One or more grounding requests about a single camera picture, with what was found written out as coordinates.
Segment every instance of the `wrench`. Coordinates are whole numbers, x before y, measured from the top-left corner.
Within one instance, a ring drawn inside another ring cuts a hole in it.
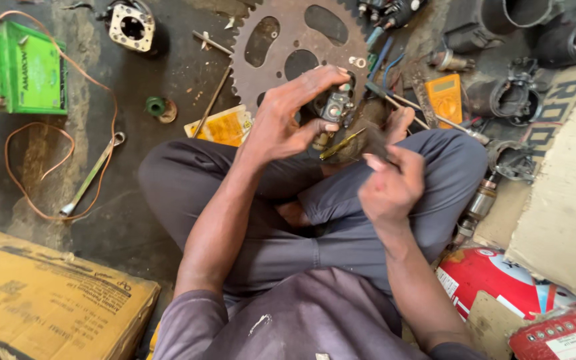
[[[115,133],[114,146],[117,146],[117,145],[124,143],[125,140],[126,140],[126,135],[124,133],[122,133],[121,131]],[[86,190],[90,186],[90,183],[92,182],[92,180],[95,178],[95,176],[99,172],[101,165],[103,165],[104,162],[106,161],[106,159],[108,158],[108,154],[110,154],[110,150],[112,148],[113,148],[113,142],[110,141],[110,143],[108,143],[108,146],[106,147],[106,150],[104,150],[101,153],[99,160],[97,160],[97,163],[95,164],[94,167],[92,167],[90,174],[88,174],[88,176],[84,180],[84,184],[81,184],[81,187],[79,188],[79,190],[75,194],[75,198],[71,202],[69,202],[67,205],[65,205],[63,208],[61,208],[61,210],[59,210],[59,216],[60,217],[68,217],[68,216],[70,216],[70,214],[72,214],[72,211],[75,210],[77,203],[79,203],[79,201],[81,200],[81,197],[84,195],[84,193],[86,192]]]

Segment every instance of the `orange wire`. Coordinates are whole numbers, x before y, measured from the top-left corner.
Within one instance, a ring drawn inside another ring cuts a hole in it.
[[[57,45],[57,42],[55,41],[55,39],[52,37],[52,35],[50,34],[50,32],[48,31],[48,29],[46,29],[44,27],[44,25],[37,19],[35,19],[34,17],[28,15],[27,13],[24,12],[19,12],[16,10],[11,10],[11,11],[7,11],[4,12],[0,15],[0,20],[2,20],[5,16],[7,15],[13,15],[13,14],[18,14],[24,17],[27,17],[28,19],[32,20],[43,32],[44,34],[46,34],[46,36],[48,36],[48,38],[50,39],[50,41],[52,42],[52,45],[54,45],[54,47],[57,49],[57,51],[59,52],[59,55],[61,55],[62,58],[66,59],[66,61],[68,61],[77,71],[79,71],[82,75],[84,75],[84,78],[87,78],[91,83],[105,89],[106,91],[108,91],[110,93],[110,95],[113,98],[113,103],[115,105],[115,114],[113,115],[113,120],[110,123],[110,132],[111,132],[111,137],[110,137],[110,141],[113,144],[113,146],[110,147],[110,152],[108,153],[108,160],[106,160],[106,164],[104,165],[104,168],[101,170],[101,175],[99,176],[99,185],[97,186],[97,193],[95,194],[95,198],[92,200],[92,202],[90,203],[90,205],[88,206],[88,208],[82,212],[81,214],[78,215],[73,215],[71,217],[52,217],[49,215],[44,214],[43,212],[41,212],[41,210],[39,210],[32,202],[32,200],[30,200],[30,196],[28,196],[28,193],[26,193],[26,190],[24,189],[23,185],[21,185],[21,183],[17,180],[17,178],[13,175],[11,169],[10,169],[10,164],[8,161],[8,144],[10,143],[10,139],[12,138],[12,136],[14,134],[17,134],[18,132],[20,132],[21,130],[32,126],[32,125],[36,125],[36,124],[43,124],[43,123],[30,123],[28,125],[22,126],[19,129],[13,131],[10,135],[8,135],[8,138],[6,139],[6,144],[4,146],[4,158],[6,160],[6,170],[8,171],[8,175],[10,175],[10,177],[12,178],[12,180],[15,182],[15,184],[17,184],[17,187],[19,187],[19,189],[21,190],[21,192],[24,194],[24,197],[26,198],[26,201],[28,201],[28,205],[30,205],[30,207],[37,213],[37,215],[43,217],[44,219],[47,220],[73,220],[76,218],[80,218],[82,216],[84,216],[87,212],[89,212],[89,210],[92,208],[92,206],[95,204],[95,202],[97,201],[97,198],[99,198],[99,192],[101,191],[101,181],[104,178],[104,174],[106,173],[106,169],[108,168],[108,164],[110,164],[110,159],[113,155],[113,148],[115,145],[115,121],[117,119],[117,112],[118,112],[118,105],[117,105],[117,98],[115,96],[115,93],[107,86],[101,84],[100,82],[98,82],[97,80],[93,79],[90,77],[90,75],[88,75],[82,68],[80,68],[78,66],[78,64],[73,61],[72,59],[70,59],[68,57],[68,55],[64,54],[61,51],[61,48],[59,47],[59,45]],[[48,170],[48,172],[46,172],[46,174],[44,174],[44,176],[46,176],[49,172],[53,171],[53,169],[55,169],[56,167],[60,166],[64,161],[66,161],[66,159],[68,159],[70,157],[70,155],[72,154],[73,150],[74,150],[74,140],[72,139],[72,137],[70,137],[70,135],[68,135],[68,133],[66,133],[64,130],[59,129],[57,127],[54,127],[52,125],[47,125],[44,124],[46,126],[52,127],[53,129],[57,129],[59,130],[60,133],[62,133],[63,135],[65,135],[66,137],[68,137],[68,139],[72,142],[72,147],[70,149],[70,152],[68,153],[68,155],[59,162],[59,164],[57,164],[56,166],[52,167],[50,170]]]

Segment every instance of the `yellow multimeter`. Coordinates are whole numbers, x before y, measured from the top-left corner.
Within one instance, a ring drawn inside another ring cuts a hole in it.
[[[439,116],[455,124],[460,124],[463,121],[459,74],[428,81],[426,83],[426,91],[428,92],[428,98],[430,98],[430,104]],[[452,129],[452,126],[444,122],[440,122],[439,127]]]

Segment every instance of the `sprocket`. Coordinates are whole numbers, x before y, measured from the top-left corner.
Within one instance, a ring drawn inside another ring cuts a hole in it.
[[[346,25],[348,40],[343,45],[333,45],[324,34],[306,24],[306,10],[313,5],[332,12]],[[244,55],[255,27],[265,17],[274,17],[281,31],[268,48],[263,64],[255,68],[246,61]],[[369,74],[365,60],[368,51],[364,39],[362,27],[357,24],[356,18],[336,0],[264,0],[264,4],[257,5],[256,10],[250,12],[250,17],[244,20],[239,35],[235,37],[236,44],[230,57],[236,95],[254,117],[260,94],[288,81],[284,74],[285,62],[293,52],[301,49],[315,55],[319,64],[325,61],[352,71],[357,81],[355,91],[361,94]],[[355,105],[360,98],[357,95]]]

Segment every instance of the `leg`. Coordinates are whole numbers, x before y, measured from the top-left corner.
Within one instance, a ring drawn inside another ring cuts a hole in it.
[[[484,148],[457,130],[430,130],[398,145],[426,158],[426,190],[410,214],[421,251],[432,262],[450,241],[457,218],[486,171]],[[339,266],[363,275],[390,292],[381,242],[364,216],[357,198],[370,176],[363,162],[342,170],[299,194],[313,224],[338,219],[331,233],[317,239],[320,266]]]
[[[190,230],[232,165],[236,148],[195,139],[164,143],[139,169],[141,188],[160,223],[183,250]],[[271,163],[253,200],[246,240],[224,289],[230,294],[269,289],[275,282],[313,267],[314,241],[292,228],[268,199],[292,197],[321,180],[316,162]]]

